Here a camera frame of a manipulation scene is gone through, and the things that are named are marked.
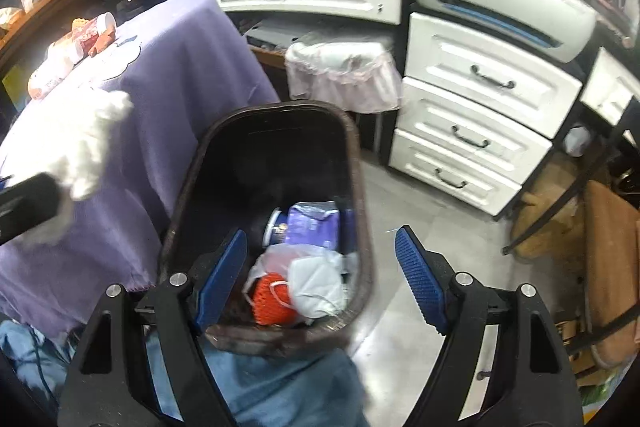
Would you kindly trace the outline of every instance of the purple tablecloth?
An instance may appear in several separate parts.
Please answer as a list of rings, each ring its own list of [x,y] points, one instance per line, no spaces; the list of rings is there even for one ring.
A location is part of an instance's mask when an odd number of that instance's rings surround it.
[[[0,247],[0,311],[52,339],[86,322],[111,283],[133,289],[156,281],[158,233],[169,224],[198,138],[239,107],[278,101],[215,0],[169,0],[116,36],[116,44],[138,42],[142,50],[116,78],[90,81],[128,92],[134,104],[116,128],[100,189],[76,204],[71,229],[54,247],[27,248],[18,239]],[[52,95],[87,82],[83,65]],[[0,146],[0,164],[28,146],[20,120],[47,100],[25,108]]]

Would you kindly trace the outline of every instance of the drawer handle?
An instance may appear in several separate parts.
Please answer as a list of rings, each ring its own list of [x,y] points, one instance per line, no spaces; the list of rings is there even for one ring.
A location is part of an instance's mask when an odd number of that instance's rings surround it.
[[[510,80],[506,84],[503,84],[499,80],[495,80],[495,78],[491,78],[490,76],[486,76],[485,74],[480,73],[480,68],[478,68],[478,66],[476,66],[475,64],[471,66],[471,73],[473,73],[478,78],[482,78],[482,80],[484,80],[485,82],[493,84],[497,87],[503,87],[504,89],[513,89],[514,87],[516,87],[516,83],[513,82],[513,80]]]
[[[460,185],[456,185],[455,183],[450,182],[446,178],[443,178],[442,177],[442,169],[440,169],[440,168],[436,168],[436,176],[438,177],[438,179],[442,183],[446,183],[447,185],[449,185],[449,187],[453,187],[453,188],[465,188],[466,187],[466,182],[465,181],[460,182]]]
[[[453,133],[453,136],[458,138],[461,142],[469,144],[472,147],[476,147],[477,149],[484,149],[485,147],[489,147],[491,145],[491,142],[487,139],[482,140],[482,143],[478,143],[471,140],[470,138],[467,138],[466,136],[462,136],[460,134],[460,127],[458,127],[457,125],[451,126],[451,132]]]

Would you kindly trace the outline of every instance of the blue gripper pad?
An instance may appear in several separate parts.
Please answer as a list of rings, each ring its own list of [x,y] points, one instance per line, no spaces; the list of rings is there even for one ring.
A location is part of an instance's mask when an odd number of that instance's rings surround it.
[[[422,245],[403,228],[396,232],[396,258],[418,302],[425,322],[446,335],[449,324],[445,315],[445,295],[433,272],[423,258]]]
[[[195,325],[200,331],[215,324],[246,260],[246,234],[238,230],[198,293]]]

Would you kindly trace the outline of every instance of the tile floor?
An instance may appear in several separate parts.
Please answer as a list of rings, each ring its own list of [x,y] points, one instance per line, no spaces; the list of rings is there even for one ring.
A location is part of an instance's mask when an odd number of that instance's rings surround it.
[[[367,391],[371,427],[404,424],[438,356],[443,337],[425,324],[394,253],[394,234],[410,225],[425,248],[446,256],[456,271],[468,271],[484,285],[515,289],[534,284],[546,305],[558,311],[579,294],[574,280],[554,270],[550,259],[524,264],[503,256],[510,223],[428,185],[391,174],[363,161],[367,212],[377,265],[377,286],[363,314],[353,360]],[[497,327],[484,336],[478,371],[491,369]],[[474,381],[462,417],[477,412],[488,380]]]

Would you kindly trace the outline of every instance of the black trash bin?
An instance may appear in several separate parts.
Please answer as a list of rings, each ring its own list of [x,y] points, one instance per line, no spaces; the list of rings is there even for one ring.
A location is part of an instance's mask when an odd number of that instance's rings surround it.
[[[160,280],[187,271],[215,250],[232,229],[248,235],[242,272],[207,337],[218,349],[247,355],[287,356],[344,347],[367,303],[373,260],[355,127],[346,113],[321,102],[244,108],[215,123],[201,140],[160,255]],[[275,207],[334,200],[340,210],[340,248],[351,254],[351,296],[340,315],[310,327],[264,328],[254,322],[241,289],[263,252],[262,233]]]

